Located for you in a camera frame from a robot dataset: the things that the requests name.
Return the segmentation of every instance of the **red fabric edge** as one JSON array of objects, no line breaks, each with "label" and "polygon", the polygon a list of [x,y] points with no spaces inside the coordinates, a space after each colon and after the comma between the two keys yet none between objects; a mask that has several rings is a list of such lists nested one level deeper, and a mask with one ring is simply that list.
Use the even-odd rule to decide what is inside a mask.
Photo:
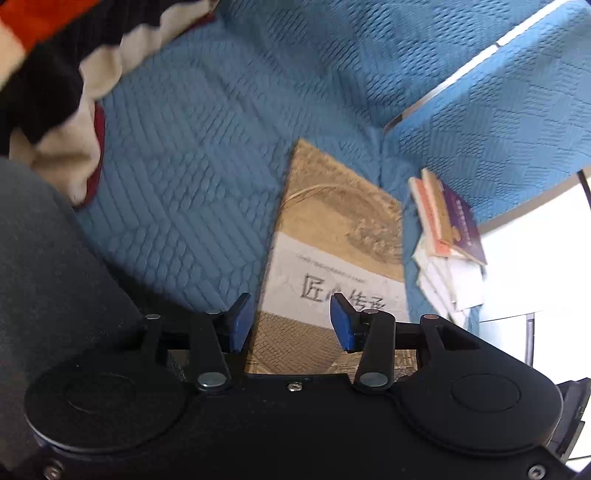
[{"label": "red fabric edge", "polygon": [[95,134],[100,146],[100,159],[96,170],[92,173],[88,180],[86,180],[86,197],[78,207],[83,207],[88,204],[96,195],[99,188],[100,171],[103,167],[103,156],[105,154],[105,111],[98,104],[95,103]]},{"label": "red fabric edge", "polygon": [[[195,20],[195,22],[189,25],[187,29],[184,30],[179,36],[196,27],[200,27],[202,25],[207,25],[212,22],[215,22],[215,20],[215,13],[210,12]],[[96,192],[99,188],[100,171],[103,167],[103,156],[105,154],[105,122],[105,111],[98,103],[95,103],[95,134],[100,145],[100,159],[99,164],[96,167],[96,170],[92,173],[88,180],[86,180],[86,197],[84,198],[82,203],[77,206],[77,208],[86,206],[95,197]]]}]

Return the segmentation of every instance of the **stack of books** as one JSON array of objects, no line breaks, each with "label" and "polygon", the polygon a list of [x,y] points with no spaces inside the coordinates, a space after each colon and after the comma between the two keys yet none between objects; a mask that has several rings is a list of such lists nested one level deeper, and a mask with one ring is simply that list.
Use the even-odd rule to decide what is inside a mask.
[{"label": "stack of books", "polygon": [[464,327],[484,298],[486,257],[472,210],[426,168],[409,185],[423,226],[413,255],[417,284],[438,315]]}]

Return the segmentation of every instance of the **purple book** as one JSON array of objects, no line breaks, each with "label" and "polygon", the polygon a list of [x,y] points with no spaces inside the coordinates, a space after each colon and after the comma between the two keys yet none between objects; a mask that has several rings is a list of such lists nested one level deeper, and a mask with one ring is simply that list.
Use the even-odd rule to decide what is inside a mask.
[{"label": "purple book", "polygon": [[476,221],[472,215],[472,209],[465,200],[450,187],[440,182],[443,197],[449,213],[449,222],[452,227],[451,239],[441,239],[451,247],[460,251],[468,258],[486,265],[486,257],[480,241],[480,233],[476,227]]}]

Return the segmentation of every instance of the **black fabric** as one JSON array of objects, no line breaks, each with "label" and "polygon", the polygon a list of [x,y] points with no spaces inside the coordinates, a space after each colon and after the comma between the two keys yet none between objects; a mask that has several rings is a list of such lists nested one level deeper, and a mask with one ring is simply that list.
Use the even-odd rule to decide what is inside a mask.
[{"label": "black fabric", "polygon": [[178,0],[103,0],[54,37],[37,45],[0,91],[0,154],[20,127],[36,144],[77,109],[82,95],[80,62],[97,47],[119,45],[140,24],[158,26]]}]

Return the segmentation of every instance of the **round disc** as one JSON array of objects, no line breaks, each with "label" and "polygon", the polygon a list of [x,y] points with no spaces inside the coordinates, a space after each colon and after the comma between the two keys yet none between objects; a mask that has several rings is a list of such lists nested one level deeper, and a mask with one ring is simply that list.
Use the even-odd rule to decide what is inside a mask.
[{"label": "round disc", "polygon": [[463,453],[506,455],[543,445],[560,419],[560,392],[526,364],[483,350],[446,351],[399,384],[402,413]]},{"label": "round disc", "polygon": [[181,382],[137,354],[93,355],[41,376],[27,391],[33,430],[78,453],[127,450],[167,430],[183,412]]}]

